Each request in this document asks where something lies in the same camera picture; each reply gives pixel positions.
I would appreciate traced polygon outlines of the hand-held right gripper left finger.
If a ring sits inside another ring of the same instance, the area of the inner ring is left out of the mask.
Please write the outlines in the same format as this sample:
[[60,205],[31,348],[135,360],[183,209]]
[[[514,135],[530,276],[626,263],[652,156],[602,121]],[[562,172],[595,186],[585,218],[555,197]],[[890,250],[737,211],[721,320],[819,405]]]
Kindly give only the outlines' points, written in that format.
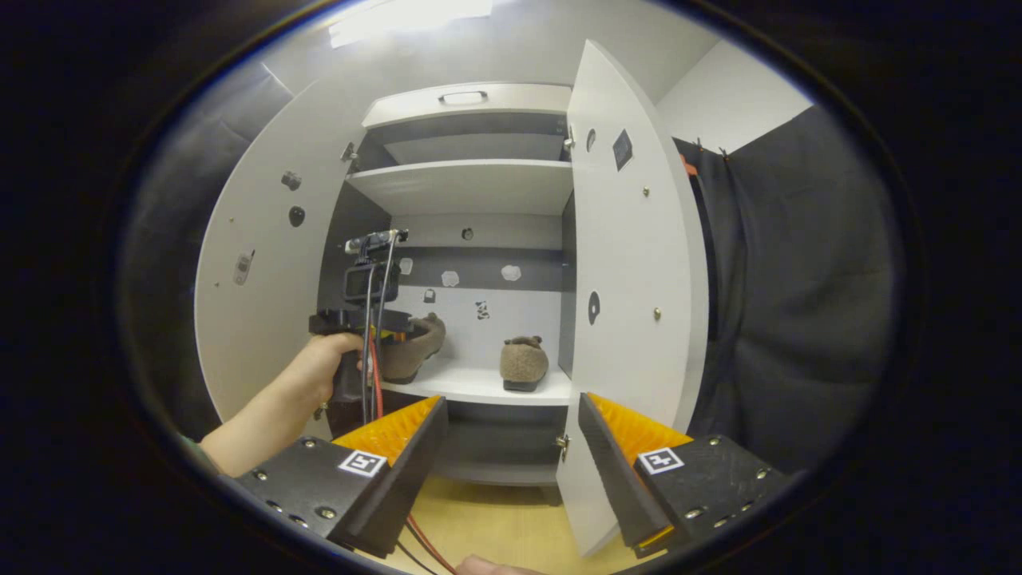
[[235,480],[291,530],[383,559],[394,552],[442,451],[448,401],[435,395],[327,441],[297,439]]

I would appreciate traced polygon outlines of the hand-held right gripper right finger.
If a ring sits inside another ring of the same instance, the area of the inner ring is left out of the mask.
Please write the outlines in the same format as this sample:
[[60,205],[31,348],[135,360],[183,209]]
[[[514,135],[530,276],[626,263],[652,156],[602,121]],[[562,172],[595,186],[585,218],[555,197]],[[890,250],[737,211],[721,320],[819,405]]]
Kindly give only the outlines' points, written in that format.
[[639,559],[693,549],[794,481],[722,434],[693,438],[591,392],[580,393],[578,426],[623,542]]

